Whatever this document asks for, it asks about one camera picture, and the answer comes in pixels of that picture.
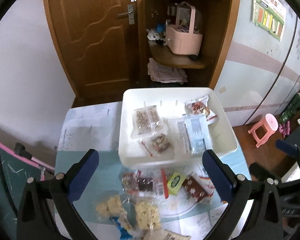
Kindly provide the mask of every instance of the green chalkboard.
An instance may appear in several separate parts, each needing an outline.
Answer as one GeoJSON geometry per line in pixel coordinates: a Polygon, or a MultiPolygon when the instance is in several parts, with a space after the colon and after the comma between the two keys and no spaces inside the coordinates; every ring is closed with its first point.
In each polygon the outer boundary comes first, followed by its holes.
{"type": "MultiPolygon", "coordinates": [[[[2,166],[13,201],[19,209],[23,188],[29,177],[40,180],[41,171],[0,149],[2,166]]],[[[9,206],[0,181],[0,225],[10,239],[16,239],[17,219],[9,206]]]]}

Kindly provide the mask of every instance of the stool seat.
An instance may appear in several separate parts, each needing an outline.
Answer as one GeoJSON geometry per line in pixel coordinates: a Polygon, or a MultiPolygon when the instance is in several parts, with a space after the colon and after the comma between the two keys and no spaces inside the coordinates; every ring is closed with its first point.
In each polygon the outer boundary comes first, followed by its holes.
{"type": "Polygon", "coordinates": [[[256,147],[258,148],[260,145],[268,141],[269,137],[277,131],[278,127],[279,124],[276,118],[272,114],[266,114],[266,116],[252,126],[248,133],[252,134],[257,142],[256,147]],[[256,130],[261,126],[265,129],[266,134],[260,139],[256,134],[256,130]]]}

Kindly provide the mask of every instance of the metal screw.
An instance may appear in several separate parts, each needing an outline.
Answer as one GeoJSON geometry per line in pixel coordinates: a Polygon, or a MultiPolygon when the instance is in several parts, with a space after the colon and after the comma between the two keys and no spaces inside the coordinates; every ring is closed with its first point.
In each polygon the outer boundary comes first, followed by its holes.
{"type": "Polygon", "coordinates": [[[34,178],[33,177],[30,177],[29,179],[27,179],[27,182],[30,184],[32,182],[34,182],[34,178]]]}
{"type": "Polygon", "coordinates": [[[238,180],[240,181],[244,181],[246,179],[246,177],[243,174],[238,174],[237,175],[238,180]]]}
{"type": "Polygon", "coordinates": [[[63,173],[58,173],[57,175],[56,175],[56,179],[63,179],[64,178],[64,174],[63,173]]]}
{"type": "Polygon", "coordinates": [[[271,178],[268,178],[268,179],[267,179],[267,182],[268,182],[269,184],[271,184],[271,185],[274,183],[273,179],[271,179],[271,178]]]}

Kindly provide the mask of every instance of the pink storage caddy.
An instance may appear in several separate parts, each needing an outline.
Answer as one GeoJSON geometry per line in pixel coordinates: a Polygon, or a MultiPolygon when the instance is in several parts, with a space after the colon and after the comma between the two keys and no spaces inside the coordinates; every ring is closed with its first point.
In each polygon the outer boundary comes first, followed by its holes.
{"type": "Polygon", "coordinates": [[[182,2],[180,5],[186,4],[191,7],[191,17],[189,33],[178,29],[179,26],[179,4],[177,6],[176,25],[167,25],[166,27],[166,44],[171,51],[177,55],[198,55],[200,51],[202,34],[194,30],[195,8],[194,6],[182,2]]]}

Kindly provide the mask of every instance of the white tray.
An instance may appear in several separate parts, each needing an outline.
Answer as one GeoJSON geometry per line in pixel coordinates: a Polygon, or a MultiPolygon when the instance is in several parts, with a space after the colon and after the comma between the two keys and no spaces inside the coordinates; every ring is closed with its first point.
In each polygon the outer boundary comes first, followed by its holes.
{"type": "Polygon", "coordinates": [[[223,110],[215,92],[210,88],[146,88],[129,89],[123,94],[119,157],[121,163],[129,168],[139,169],[153,165],[167,167],[185,165],[187,163],[201,163],[198,155],[185,156],[175,160],[171,154],[151,157],[141,148],[139,139],[132,139],[133,111],[137,108],[156,105],[158,114],[162,118],[181,117],[186,113],[185,102],[209,95],[208,107],[218,115],[219,120],[209,125],[209,132],[213,143],[213,151],[219,158],[237,150],[238,142],[230,122],[223,110]]]}

